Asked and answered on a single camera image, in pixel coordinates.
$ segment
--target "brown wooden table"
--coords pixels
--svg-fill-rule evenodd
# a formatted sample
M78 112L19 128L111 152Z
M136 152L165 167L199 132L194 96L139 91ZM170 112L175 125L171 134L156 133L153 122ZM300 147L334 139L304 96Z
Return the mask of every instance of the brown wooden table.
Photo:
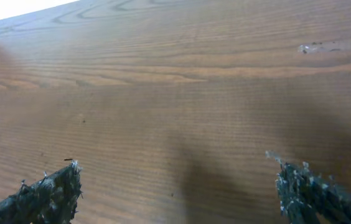
M274 151L351 191L349 0L79 1L0 21L0 200L78 159L72 223L287 223Z

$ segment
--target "wooden tabletop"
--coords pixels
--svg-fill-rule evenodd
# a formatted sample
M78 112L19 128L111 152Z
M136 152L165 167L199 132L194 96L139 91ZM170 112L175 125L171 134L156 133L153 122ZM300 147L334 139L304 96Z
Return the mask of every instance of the wooden tabletop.
M299 51L350 40L350 0L81 0L0 21L0 200L74 158L72 223L287 223L265 151L351 192L351 47Z

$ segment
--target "wood grain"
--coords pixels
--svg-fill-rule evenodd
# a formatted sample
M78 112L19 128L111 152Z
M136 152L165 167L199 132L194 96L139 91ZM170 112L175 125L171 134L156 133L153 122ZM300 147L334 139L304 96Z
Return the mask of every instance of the wood grain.
M0 200L72 157L74 223L285 223L266 150L351 191L351 50L297 52L350 38L347 0L91 0L0 21Z

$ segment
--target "wooden surface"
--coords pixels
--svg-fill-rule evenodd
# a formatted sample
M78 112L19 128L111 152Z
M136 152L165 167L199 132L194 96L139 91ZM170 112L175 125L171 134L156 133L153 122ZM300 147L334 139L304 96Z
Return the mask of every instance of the wooden surface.
M0 21L0 200L78 159L72 223L287 223L275 161L351 191L348 0L79 1Z

